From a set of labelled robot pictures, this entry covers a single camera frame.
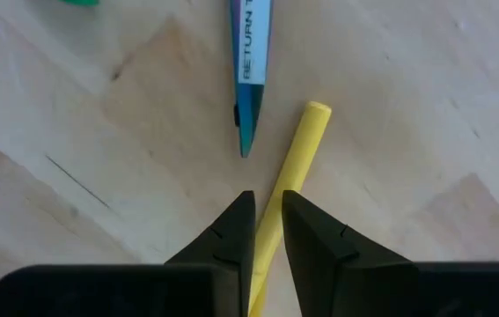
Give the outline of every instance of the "wooden table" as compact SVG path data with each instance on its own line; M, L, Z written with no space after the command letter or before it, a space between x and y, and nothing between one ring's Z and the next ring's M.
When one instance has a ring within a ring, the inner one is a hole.
M0 276L163 262L242 190L258 212L307 100L303 195L413 260L499 259L499 2L276 0L238 154L225 0L0 0ZM299 315L285 252L266 316Z

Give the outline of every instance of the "marker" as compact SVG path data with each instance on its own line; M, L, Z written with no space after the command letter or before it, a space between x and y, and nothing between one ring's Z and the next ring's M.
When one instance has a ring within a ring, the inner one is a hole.
M231 0L234 120L241 157L249 155L267 79L272 0Z

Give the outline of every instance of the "green object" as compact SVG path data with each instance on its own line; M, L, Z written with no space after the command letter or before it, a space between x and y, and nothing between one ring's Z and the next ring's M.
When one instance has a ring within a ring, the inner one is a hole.
M99 4L99 0L63 0L68 4L93 6Z

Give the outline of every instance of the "yellow chalk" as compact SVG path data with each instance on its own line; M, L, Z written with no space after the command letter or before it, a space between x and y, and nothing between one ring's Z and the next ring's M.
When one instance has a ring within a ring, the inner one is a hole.
M283 168L276 180L275 189L273 189L273 194L268 201L255 236L253 276L249 299L249 315L251 317L261 316L268 267L283 236L283 192L284 190L299 191L302 188L330 116L330 107L318 102L310 102L306 105L302 119L298 124L292 145L286 155Z

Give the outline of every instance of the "table surface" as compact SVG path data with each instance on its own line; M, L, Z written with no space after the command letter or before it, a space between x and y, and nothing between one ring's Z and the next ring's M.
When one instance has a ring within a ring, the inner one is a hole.
M276 0L246 159L229 32L226 0L0 0L0 276L164 262L246 189L260 214L307 100L304 196L412 260L499 259L498 1Z

